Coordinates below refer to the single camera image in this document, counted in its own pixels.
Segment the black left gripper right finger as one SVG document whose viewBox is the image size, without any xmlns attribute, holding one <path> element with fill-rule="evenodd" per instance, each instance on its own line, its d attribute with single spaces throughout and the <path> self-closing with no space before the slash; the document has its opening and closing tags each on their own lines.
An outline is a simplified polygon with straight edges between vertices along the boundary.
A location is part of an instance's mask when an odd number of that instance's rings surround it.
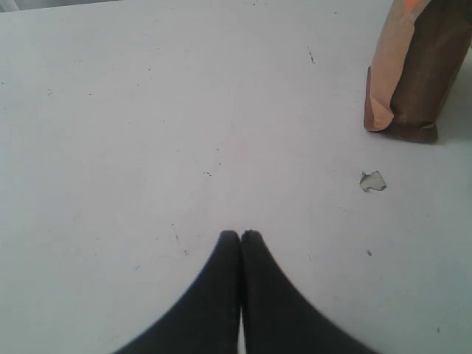
<svg viewBox="0 0 472 354">
<path fill-rule="evenodd" d="M 247 353 L 374 352 L 303 297 L 277 265 L 259 232 L 244 232 L 240 250 Z"/>
</svg>

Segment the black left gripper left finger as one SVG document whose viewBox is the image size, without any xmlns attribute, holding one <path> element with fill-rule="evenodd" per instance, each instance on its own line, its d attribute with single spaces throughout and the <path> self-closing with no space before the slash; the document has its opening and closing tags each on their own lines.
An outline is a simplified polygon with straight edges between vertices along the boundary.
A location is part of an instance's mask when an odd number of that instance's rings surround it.
<svg viewBox="0 0 472 354">
<path fill-rule="evenodd" d="M 159 320 L 118 353 L 237 353 L 240 238 L 221 232 L 191 286 Z"/>
</svg>

